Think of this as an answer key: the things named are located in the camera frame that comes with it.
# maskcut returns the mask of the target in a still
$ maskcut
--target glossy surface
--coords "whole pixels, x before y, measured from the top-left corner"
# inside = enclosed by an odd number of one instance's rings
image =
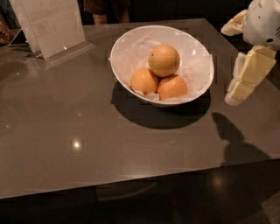
[[[85,27],[94,46],[58,65],[0,48],[0,198],[280,158],[279,90],[266,80],[226,105],[237,51],[204,19],[153,24],[213,55],[213,84],[196,101],[155,108],[116,82],[110,50],[144,24]]]

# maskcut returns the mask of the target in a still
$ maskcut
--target paper sign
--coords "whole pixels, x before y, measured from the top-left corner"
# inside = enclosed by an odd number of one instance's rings
[[[77,0],[10,0],[34,53],[48,59],[85,42]]]

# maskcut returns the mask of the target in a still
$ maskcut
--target dark table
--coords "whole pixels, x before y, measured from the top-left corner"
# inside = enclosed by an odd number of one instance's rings
[[[113,44],[151,24],[188,32],[213,55],[213,84],[196,101],[156,108],[116,82]],[[238,51],[205,19],[84,31],[93,47],[57,65],[29,48],[0,48],[0,198],[280,158],[279,90],[265,80],[244,104],[228,106]]]

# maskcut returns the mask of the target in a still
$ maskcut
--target gray table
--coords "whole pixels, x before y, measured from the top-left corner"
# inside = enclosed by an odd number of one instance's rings
[[[280,158],[279,90],[265,80],[226,105],[237,50],[205,19],[149,24],[188,32],[213,55],[213,84],[197,101],[155,108],[116,82],[113,44],[147,23],[86,26],[93,47],[56,66],[0,48],[0,198]]]

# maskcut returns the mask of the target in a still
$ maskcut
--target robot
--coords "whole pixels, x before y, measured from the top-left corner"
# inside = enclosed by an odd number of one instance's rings
[[[242,33],[244,41],[253,45],[247,54],[238,53],[225,97],[227,104],[238,106],[253,94],[276,64],[280,50],[280,0],[253,0],[220,32],[228,36]]]

